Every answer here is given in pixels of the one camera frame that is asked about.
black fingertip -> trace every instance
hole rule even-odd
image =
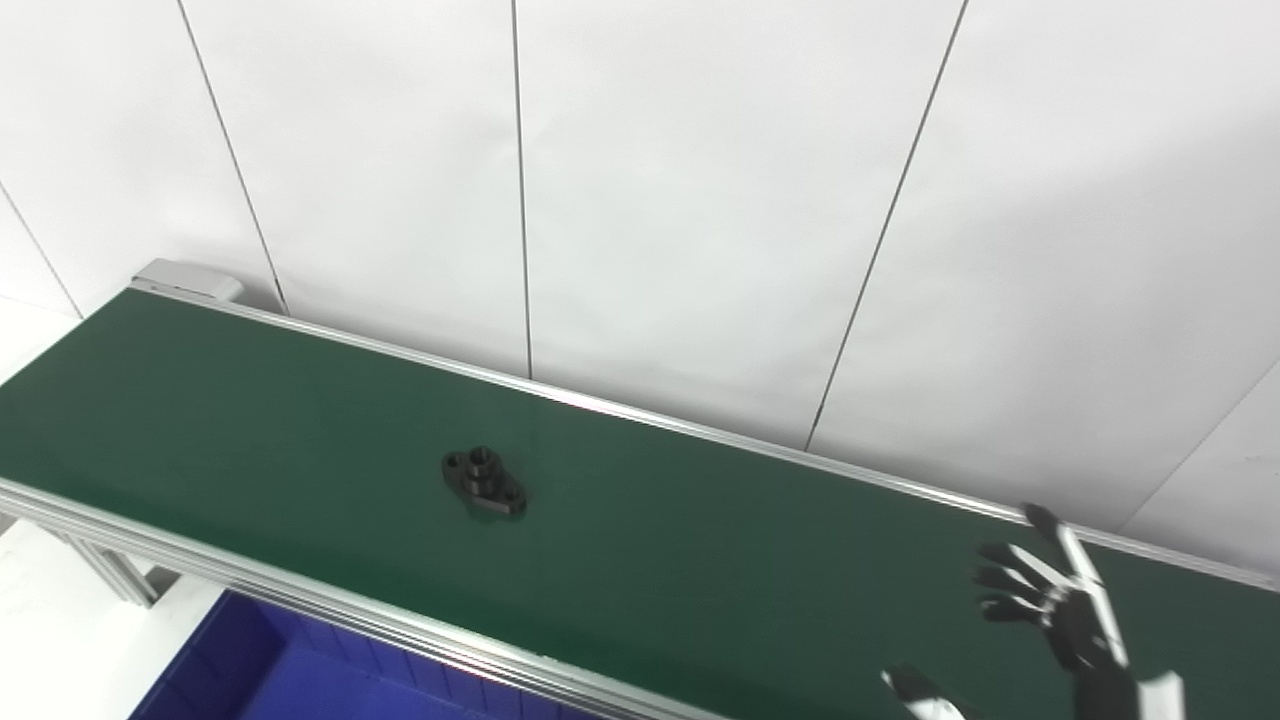
[[[1014,551],[1010,550],[1009,543],[1004,542],[983,543],[978,547],[978,555],[1001,565],[1009,565],[1015,561]]]
[[[1027,516],[1027,521],[1030,523],[1039,534],[1050,539],[1055,539],[1057,537],[1057,527],[1061,525],[1062,521],[1059,520],[1057,515],[1053,515],[1048,507],[1028,502],[1027,505],[1023,505],[1023,515]]]
[[[978,598],[982,619],[991,623],[1036,623],[1039,612],[1006,594],[984,594]]]
[[[902,702],[915,702],[941,697],[942,691],[911,665],[892,665],[884,669],[884,682]]]
[[[973,582],[984,588],[1016,594],[1018,597],[1021,597],[1032,603],[1039,603],[1044,598],[1042,592],[1028,587],[1024,583],[1019,583],[1011,578],[1006,570],[992,568],[989,565],[978,568],[973,574]]]

floor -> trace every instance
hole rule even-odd
[[[74,325],[0,299],[0,382]],[[127,719],[223,589],[183,577],[143,610],[32,523],[0,516],[0,717]]]

white wall panel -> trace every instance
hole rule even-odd
[[[534,375],[803,443],[959,6],[522,3]]]
[[[81,309],[156,256],[271,279],[178,6],[10,3],[0,178]]]
[[[813,450],[1119,527],[1280,354],[1277,23],[970,5]]]
[[[1280,365],[1124,527],[1280,578]]]
[[[292,313],[525,374],[511,4],[187,12]]]
[[[76,315],[40,249],[0,190],[0,297]]]
[[[64,313],[0,297],[0,383],[52,347],[77,323]]]

metal leg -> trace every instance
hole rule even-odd
[[[54,534],[72,546],[120,600],[151,607],[160,598],[160,593],[151,587],[142,573],[138,573],[128,557],[67,533]]]

aluminum frame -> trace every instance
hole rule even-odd
[[[54,534],[81,556],[81,560],[111,588],[115,597],[148,610],[160,600],[160,593],[151,582],[124,555],[73,534],[56,530]]]
[[[136,291],[188,302],[247,320],[342,342],[492,384],[518,389],[547,400],[581,407],[582,410],[634,420],[768,457],[786,460],[852,480],[940,502],[957,510],[977,512],[1009,523],[1025,524],[1021,514],[1012,507],[905,480],[867,468],[819,457],[799,450],[398,347],[352,333],[324,328],[293,318],[275,315],[265,310],[236,305],[159,284],[145,278],[137,278],[129,287]],[[602,717],[612,720],[724,720],[722,715],[708,712],[598,673],[559,662],[554,659],[525,651],[485,635],[440,623],[191,538],[152,528],[51,493],[36,491],[5,478],[0,478],[0,510],[29,518],[50,529],[65,532],[90,542],[100,543],[104,547],[147,557],[163,566],[182,573],[204,577],[238,592],[275,602],[291,610],[334,623],[404,650],[419,652],[454,667],[507,683]],[[1078,530],[1078,534],[1082,539],[1093,544],[1256,588],[1280,592],[1270,577],[1260,573],[1252,573],[1098,530],[1082,528]]]

